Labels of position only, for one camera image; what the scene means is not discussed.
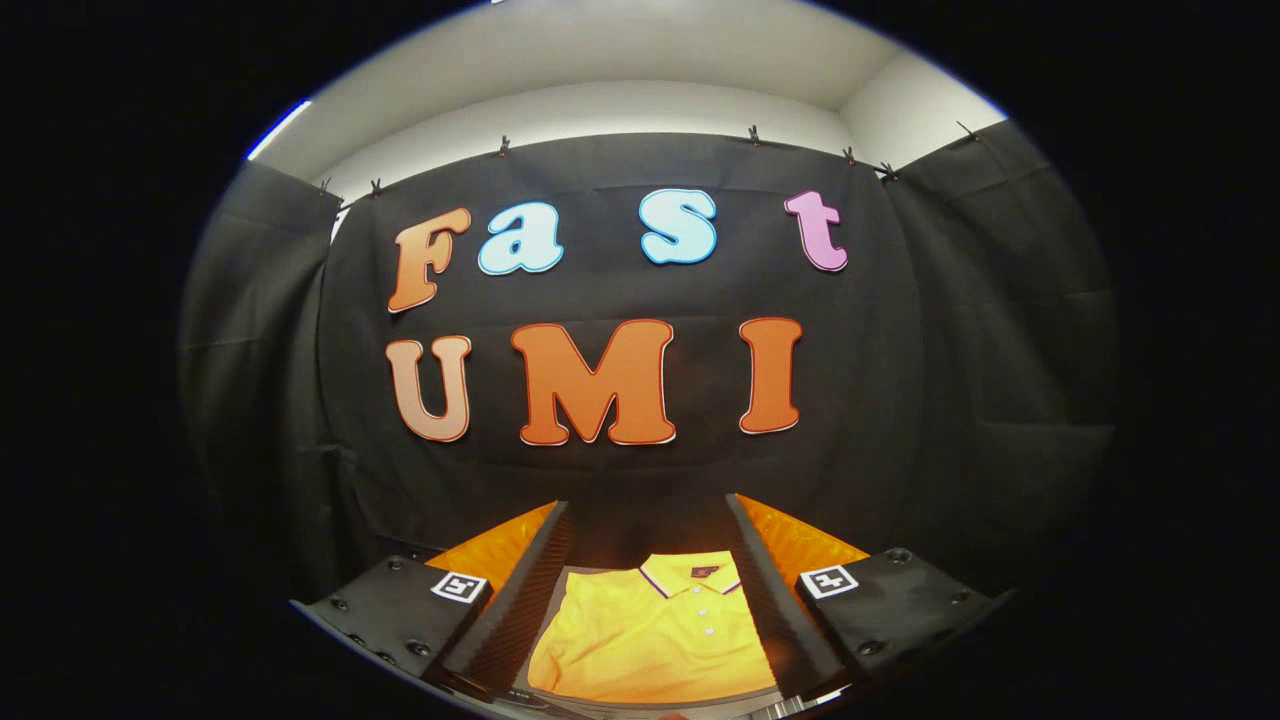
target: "pink letter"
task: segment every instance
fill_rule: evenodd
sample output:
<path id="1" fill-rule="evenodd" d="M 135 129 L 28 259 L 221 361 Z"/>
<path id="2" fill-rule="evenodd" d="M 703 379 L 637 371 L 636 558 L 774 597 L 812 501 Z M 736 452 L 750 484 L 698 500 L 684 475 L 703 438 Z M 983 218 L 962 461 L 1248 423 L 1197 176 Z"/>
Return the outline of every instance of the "pink letter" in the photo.
<path id="1" fill-rule="evenodd" d="M 827 228 L 828 223 L 840 224 L 840 213 L 823 205 L 818 191 L 806 190 L 782 206 L 800 219 L 800 243 L 814 268 L 835 273 L 849 263 L 845 249 L 831 245 L 831 231 Z"/>

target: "light blue letter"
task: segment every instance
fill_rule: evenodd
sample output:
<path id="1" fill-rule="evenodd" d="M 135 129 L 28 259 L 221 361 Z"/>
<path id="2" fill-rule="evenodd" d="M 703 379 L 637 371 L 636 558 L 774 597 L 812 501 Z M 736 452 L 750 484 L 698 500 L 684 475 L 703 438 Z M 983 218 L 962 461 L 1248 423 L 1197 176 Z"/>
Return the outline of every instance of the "light blue letter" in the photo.
<path id="1" fill-rule="evenodd" d="M 640 201 L 640 249 L 658 263 L 701 263 L 716 250 L 716 202 L 700 190 L 655 190 Z"/>
<path id="2" fill-rule="evenodd" d="M 507 229 L 520 220 L 520 227 Z M 507 208 L 489 220 L 489 232 L 498 233 L 480 246 L 480 270 L 488 275 L 507 275 L 524 268 L 530 273 L 552 269 L 564 255 L 556 243 L 559 213 L 545 202 L 524 202 Z"/>

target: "polo shirt collar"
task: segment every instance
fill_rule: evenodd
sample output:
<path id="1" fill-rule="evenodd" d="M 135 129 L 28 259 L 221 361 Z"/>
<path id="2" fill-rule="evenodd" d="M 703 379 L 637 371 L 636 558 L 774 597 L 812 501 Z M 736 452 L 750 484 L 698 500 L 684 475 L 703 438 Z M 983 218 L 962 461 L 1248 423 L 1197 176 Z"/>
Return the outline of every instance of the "polo shirt collar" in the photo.
<path id="1" fill-rule="evenodd" d="M 718 568 L 718 570 L 705 578 L 695 578 L 692 575 L 696 568 Z M 640 574 L 666 598 L 676 597 L 698 585 L 728 594 L 742 584 L 733 565 L 733 556 L 727 550 L 690 555 L 650 555 L 640 566 Z"/>

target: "yellow polo shirt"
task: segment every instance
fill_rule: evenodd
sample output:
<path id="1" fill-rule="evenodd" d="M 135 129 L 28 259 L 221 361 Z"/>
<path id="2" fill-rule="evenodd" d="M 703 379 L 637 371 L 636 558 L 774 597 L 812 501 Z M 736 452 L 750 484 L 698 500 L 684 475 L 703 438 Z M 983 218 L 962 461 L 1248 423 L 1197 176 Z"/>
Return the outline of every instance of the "yellow polo shirt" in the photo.
<path id="1" fill-rule="evenodd" d="M 680 703 L 777 685 L 728 551 L 650 555 L 570 573 L 529 661 L 534 689 L 595 702 Z"/>

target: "decorative letter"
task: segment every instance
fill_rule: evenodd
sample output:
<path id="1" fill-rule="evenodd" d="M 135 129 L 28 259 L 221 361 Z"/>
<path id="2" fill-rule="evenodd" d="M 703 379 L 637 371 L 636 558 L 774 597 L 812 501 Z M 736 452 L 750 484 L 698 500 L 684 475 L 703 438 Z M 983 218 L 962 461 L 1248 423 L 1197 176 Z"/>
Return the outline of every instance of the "decorative letter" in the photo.
<path id="1" fill-rule="evenodd" d="M 840 224 L 840 213 L 822 204 L 817 191 L 806 190 L 782 204 L 787 213 L 800 218 L 800 243 L 814 268 L 835 273 L 849 263 L 844 247 L 831 243 L 827 224 Z"/>
<path id="2" fill-rule="evenodd" d="M 593 372 L 559 325 L 526 325 L 511 333 L 529 378 L 529 424 L 520 439 L 527 445 L 568 442 L 568 428 L 556 420 L 559 401 L 579 437 L 595 442 L 617 398 L 618 418 L 609 439 L 618 445 L 671 442 L 676 425 L 667 421 L 662 360 L 675 334 L 662 320 L 627 320 L 613 332 Z"/>
<path id="3" fill-rule="evenodd" d="M 520 220 L 520 227 L 507 229 Z M 530 273 L 552 269 L 564 255 L 556 245 L 559 214 L 545 202 L 525 202 L 507 208 L 489 220 L 489 232 L 498 233 L 480 246 L 480 270 L 488 275 L 507 275 L 524 268 Z"/>
<path id="4" fill-rule="evenodd" d="M 445 231 L 467 232 L 471 213 L 458 208 L 425 223 L 404 228 L 396 236 L 401 246 L 399 266 L 396 272 L 396 292 L 387 301 L 392 313 L 417 307 L 435 297 L 435 283 L 426 279 L 426 268 L 443 273 L 449 266 L 453 237 Z"/>
<path id="5" fill-rule="evenodd" d="M 422 343 L 398 340 L 387 346 L 396 405 L 408 429 L 435 442 L 453 442 L 466 434 L 471 423 L 471 407 L 467 404 L 467 375 L 462 359 L 470 354 L 471 341 L 461 336 L 442 337 L 431 343 L 431 355 L 440 360 L 440 375 L 444 378 L 444 415 L 436 418 L 422 404 L 422 387 L 417 378 Z"/>
<path id="6" fill-rule="evenodd" d="M 640 201 L 640 222 L 654 232 L 640 249 L 658 263 L 701 263 L 716 250 L 716 202 L 700 190 L 655 190 Z"/>
<path id="7" fill-rule="evenodd" d="M 791 405 L 791 350 L 804 331 L 786 318 L 759 318 L 737 328 L 751 346 L 751 402 L 737 421 L 744 433 L 758 436 L 795 427 L 800 411 Z"/>

